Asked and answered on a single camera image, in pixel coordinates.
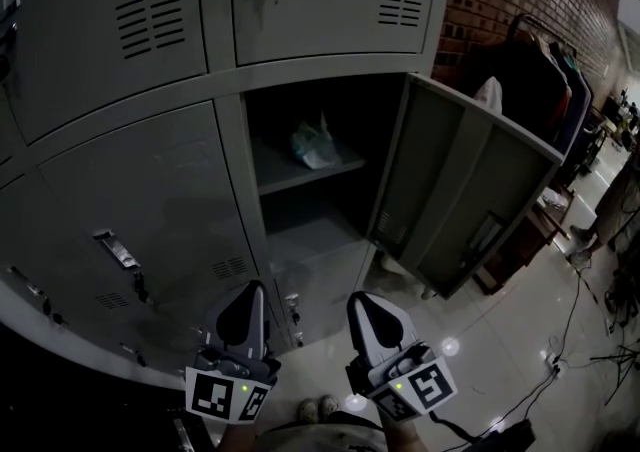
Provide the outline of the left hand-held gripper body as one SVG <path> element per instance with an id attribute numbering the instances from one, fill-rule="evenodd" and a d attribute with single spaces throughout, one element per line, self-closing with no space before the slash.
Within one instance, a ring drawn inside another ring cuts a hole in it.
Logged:
<path id="1" fill-rule="evenodd" d="M 281 363 L 271 357 L 269 326 L 251 329 L 238 345 L 210 331 L 185 371 L 185 408 L 231 425 L 254 422 L 277 382 Z"/>

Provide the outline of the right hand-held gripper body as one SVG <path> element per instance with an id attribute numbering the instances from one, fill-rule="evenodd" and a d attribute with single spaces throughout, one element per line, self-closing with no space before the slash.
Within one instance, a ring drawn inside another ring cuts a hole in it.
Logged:
<path id="1" fill-rule="evenodd" d="M 397 423 L 424 416 L 458 393 L 445 360 L 423 341 L 374 367 L 358 356 L 346 366 L 346 373 L 355 394 Z"/>

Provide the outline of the grey metal locker cabinet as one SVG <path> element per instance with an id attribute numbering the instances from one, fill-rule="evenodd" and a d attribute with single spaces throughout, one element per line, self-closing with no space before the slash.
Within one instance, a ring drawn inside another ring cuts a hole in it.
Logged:
<path id="1" fill-rule="evenodd" d="M 260 281 L 276 353 L 338 332 L 446 0 L 0 0 L 0 314 L 176 385 Z"/>

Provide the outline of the clear plastic bag item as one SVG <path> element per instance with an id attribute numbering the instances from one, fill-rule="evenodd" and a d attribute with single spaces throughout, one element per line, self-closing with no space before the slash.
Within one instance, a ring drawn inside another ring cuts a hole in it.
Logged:
<path id="1" fill-rule="evenodd" d="M 317 122 L 302 121 L 289 143 L 294 157 L 311 170 L 334 168 L 342 162 L 323 112 Z"/>

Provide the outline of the person's left forearm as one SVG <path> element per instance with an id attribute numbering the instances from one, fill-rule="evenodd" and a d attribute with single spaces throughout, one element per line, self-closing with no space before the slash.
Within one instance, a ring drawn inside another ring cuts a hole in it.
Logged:
<path id="1" fill-rule="evenodd" d="M 251 424 L 227 424 L 216 452 L 254 452 L 257 440 L 257 426 Z"/>

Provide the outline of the person's right forearm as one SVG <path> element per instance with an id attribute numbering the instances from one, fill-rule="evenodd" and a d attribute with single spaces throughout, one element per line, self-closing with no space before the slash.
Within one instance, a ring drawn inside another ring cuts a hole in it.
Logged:
<path id="1" fill-rule="evenodd" d="M 384 412 L 379 417 L 388 452 L 426 452 L 413 422 L 395 422 Z"/>

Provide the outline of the grey locker door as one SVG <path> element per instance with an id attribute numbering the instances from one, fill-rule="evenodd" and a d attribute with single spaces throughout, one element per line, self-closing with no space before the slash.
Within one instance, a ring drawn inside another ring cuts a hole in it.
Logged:
<path id="1" fill-rule="evenodd" d="M 367 236 L 449 298 L 514 231 L 563 159 L 486 105 L 409 73 Z"/>

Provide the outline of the pale grey shoe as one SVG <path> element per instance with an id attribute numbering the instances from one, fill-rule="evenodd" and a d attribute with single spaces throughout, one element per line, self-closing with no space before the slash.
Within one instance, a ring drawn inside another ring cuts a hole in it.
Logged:
<path id="1" fill-rule="evenodd" d="M 436 296 L 434 289 L 418 280 L 386 254 L 374 258 L 366 286 L 379 294 L 403 296 L 422 301 Z"/>

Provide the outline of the person's pale shirt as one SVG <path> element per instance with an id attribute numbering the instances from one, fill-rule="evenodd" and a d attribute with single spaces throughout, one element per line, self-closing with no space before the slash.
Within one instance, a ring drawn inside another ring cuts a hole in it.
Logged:
<path id="1" fill-rule="evenodd" d="M 260 435 L 253 452 L 388 452 L 383 429 L 337 411 L 317 424 L 292 423 Z"/>

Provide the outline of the dark wooden rack base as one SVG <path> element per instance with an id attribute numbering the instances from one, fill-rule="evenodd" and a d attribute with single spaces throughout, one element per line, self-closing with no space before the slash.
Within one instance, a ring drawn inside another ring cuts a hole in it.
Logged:
<path id="1" fill-rule="evenodd" d="M 557 235 L 565 239 L 564 222 L 575 198 L 575 191 L 553 183 L 531 207 L 496 253 L 472 277 L 485 296 L 504 288 L 507 282 Z"/>

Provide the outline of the clothes rack with dark garments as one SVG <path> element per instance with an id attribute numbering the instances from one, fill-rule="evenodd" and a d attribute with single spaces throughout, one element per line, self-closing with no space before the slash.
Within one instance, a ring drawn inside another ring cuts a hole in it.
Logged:
<path id="1" fill-rule="evenodd" d="M 569 41 L 540 19 L 519 14 L 504 41 L 470 56 L 459 88 L 476 98 L 494 93 L 503 116 L 562 154 L 557 179 L 572 183 L 586 157 L 584 128 L 593 91 Z"/>

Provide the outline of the black recorder box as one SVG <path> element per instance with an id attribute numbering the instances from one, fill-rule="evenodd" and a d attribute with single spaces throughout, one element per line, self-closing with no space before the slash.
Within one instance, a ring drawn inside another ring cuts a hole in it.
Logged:
<path id="1" fill-rule="evenodd" d="M 491 432 L 474 445 L 473 452 L 526 452 L 535 441 L 531 421 L 524 419 L 502 432 Z"/>

